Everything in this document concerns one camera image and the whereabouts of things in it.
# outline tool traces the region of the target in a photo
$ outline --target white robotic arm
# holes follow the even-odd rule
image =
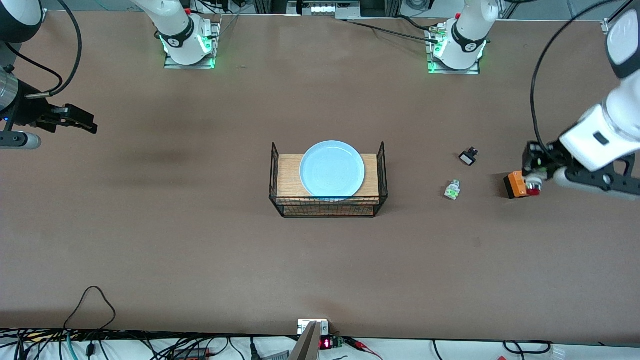
[[[558,141],[529,142],[522,175],[529,195],[540,193],[543,181],[561,186],[640,199],[640,179],[632,176],[635,152],[640,150],[640,4],[621,15],[607,36],[607,55],[621,79],[612,90],[567,129]],[[625,166],[617,172],[614,163]]]
[[[452,69],[469,69],[481,56],[498,14],[496,0],[465,0],[459,17],[438,25],[445,35],[433,56]]]
[[[213,51],[211,20],[187,14],[179,0],[131,0],[154,22],[164,50],[180,65],[193,65]]]

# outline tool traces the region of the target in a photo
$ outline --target table surface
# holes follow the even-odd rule
[[[81,66],[50,101],[92,112],[99,132],[38,132],[39,150],[1,153],[0,327],[61,327],[95,284],[115,329],[291,334],[328,318],[351,336],[640,341],[637,203],[502,190],[533,139],[531,73],[561,23],[498,22],[480,76],[439,76],[423,43],[322,17],[241,17],[215,70],[180,71],[162,68],[145,14],[76,16]],[[24,54],[68,74],[75,42],[52,12]],[[616,82],[599,24],[572,25],[538,78],[543,138]],[[327,139],[385,142],[378,217],[273,208],[271,142],[299,154]],[[456,201],[442,195],[453,179]],[[92,292],[70,326],[108,318]]]

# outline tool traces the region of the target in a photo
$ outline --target green cable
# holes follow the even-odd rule
[[[74,360],[78,360],[78,356],[76,355],[76,351],[74,350],[74,347],[71,346],[71,332],[67,333],[67,346],[69,346],[69,352],[71,353],[71,357],[73,357]]]

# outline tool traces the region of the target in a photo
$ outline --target black wire basket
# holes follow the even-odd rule
[[[271,143],[269,200],[285,218],[375,217],[388,197],[385,143],[380,144],[377,154],[362,154],[362,157],[365,161],[365,182],[354,196],[300,196],[303,193],[308,195],[300,183],[299,167],[302,155],[281,156],[276,144]]]

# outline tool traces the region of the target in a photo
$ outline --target plate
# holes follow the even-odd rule
[[[364,182],[364,161],[347,143],[317,143],[302,157],[300,180],[314,197],[353,196]]]

